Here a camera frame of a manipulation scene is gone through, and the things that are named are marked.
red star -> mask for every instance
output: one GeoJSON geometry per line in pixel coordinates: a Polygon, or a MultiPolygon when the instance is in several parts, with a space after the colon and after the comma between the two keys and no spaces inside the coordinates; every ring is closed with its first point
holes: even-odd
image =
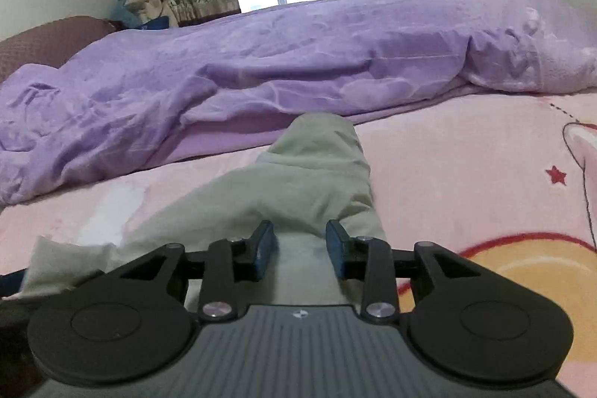
{"type": "Polygon", "coordinates": [[[564,184],[566,186],[566,173],[565,172],[560,171],[556,166],[552,166],[551,169],[546,169],[545,172],[547,172],[547,174],[549,174],[549,177],[551,177],[552,184],[561,182],[562,184],[564,184]]]}

gray garment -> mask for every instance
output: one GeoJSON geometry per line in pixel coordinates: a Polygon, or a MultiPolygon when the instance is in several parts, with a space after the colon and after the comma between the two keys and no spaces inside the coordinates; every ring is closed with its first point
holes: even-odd
{"type": "MultiPolygon", "coordinates": [[[[369,165],[352,124],[327,114],[303,115],[255,163],[190,192],[152,216],[118,248],[79,247],[40,238],[23,283],[27,294],[55,292],[100,268],[111,270],[169,242],[187,251],[249,236],[273,222],[279,252],[264,282],[238,284],[248,303],[357,303],[358,287],[340,286],[325,248],[325,225],[339,219],[352,236],[384,238],[373,207],[369,165]]],[[[193,308],[199,282],[189,288],[193,308]]]]}

metal bolt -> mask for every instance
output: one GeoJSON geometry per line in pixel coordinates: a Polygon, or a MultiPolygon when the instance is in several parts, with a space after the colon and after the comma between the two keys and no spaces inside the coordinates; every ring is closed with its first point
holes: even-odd
{"type": "Polygon", "coordinates": [[[309,316],[309,313],[306,310],[301,309],[297,310],[296,312],[293,312],[293,316],[297,319],[304,319],[309,316]]]}
{"type": "Polygon", "coordinates": [[[203,313],[210,317],[224,317],[232,312],[230,304],[225,302],[210,302],[203,306],[203,313]]]}
{"type": "Polygon", "coordinates": [[[382,319],[384,317],[393,316],[394,312],[396,312],[396,307],[387,302],[376,302],[374,304],[369,304],[366,310],[367,314],[370,316],[382,319]]]}

